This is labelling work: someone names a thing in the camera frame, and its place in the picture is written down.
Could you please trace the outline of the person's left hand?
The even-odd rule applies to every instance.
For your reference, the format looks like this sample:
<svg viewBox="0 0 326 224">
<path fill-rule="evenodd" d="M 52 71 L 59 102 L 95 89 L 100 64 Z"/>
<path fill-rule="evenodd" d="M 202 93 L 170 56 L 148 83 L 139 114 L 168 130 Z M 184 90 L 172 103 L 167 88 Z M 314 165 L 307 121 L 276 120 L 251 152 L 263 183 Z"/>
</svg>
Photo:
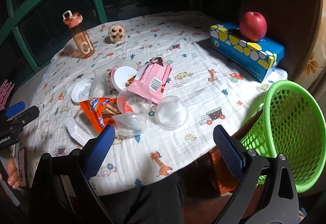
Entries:
<svg viewBox="0 0 326 224">
<path fill-rule="evenodd" d="M 20 186 L 19 177 L 18 177 L 18 169 L 15 166 L 14 158 L 11 154 L 9 154 L 9 156 L 8 156 L 7 173 L 8 173 L 7 183 L 13 189 L 18 189 Z"/>
</svg>

